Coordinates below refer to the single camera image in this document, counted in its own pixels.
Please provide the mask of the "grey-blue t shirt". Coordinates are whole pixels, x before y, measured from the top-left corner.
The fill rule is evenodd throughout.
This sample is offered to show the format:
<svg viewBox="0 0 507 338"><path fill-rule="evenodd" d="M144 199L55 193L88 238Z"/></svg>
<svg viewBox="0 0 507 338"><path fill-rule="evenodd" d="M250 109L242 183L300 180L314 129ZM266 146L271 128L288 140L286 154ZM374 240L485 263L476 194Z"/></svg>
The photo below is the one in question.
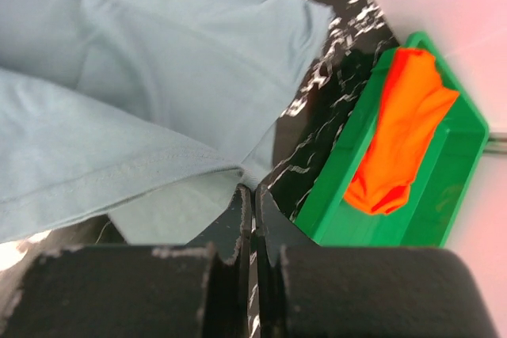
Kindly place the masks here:
<svg viewBox="0 0 507 338"><path fill-rule="evenodd" d="M1 239L108 215L184 244L271 169L321 55L311 0L1 0Z"/></svg>

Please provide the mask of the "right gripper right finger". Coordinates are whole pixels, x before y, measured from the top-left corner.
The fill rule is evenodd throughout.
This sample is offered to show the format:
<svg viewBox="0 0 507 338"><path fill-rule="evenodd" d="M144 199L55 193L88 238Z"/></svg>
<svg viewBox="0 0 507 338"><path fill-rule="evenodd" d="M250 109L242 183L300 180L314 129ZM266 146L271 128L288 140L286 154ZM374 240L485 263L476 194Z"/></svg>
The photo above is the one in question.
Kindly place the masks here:
<svg viewBox="0 0 507 338"><path fill-rule="evenodd" d="M313 247L316 243L280 211L272 193L263 184L254 193L253 211L261 336L287 337L282 252L290 247Z"/></svg>

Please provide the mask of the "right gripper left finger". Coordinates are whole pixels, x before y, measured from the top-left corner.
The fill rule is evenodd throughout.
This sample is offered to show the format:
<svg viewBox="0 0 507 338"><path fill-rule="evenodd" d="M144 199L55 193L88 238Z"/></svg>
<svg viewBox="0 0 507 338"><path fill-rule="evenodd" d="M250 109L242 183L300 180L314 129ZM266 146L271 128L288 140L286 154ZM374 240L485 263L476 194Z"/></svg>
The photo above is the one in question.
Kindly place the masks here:
<svg viewBox="0 0 507 338"><path fill-rule="evenodd" d="M186 245L215 252L204 285L202 337L248 336L251 227L251 191L240 184L225 211Z"/></svg>

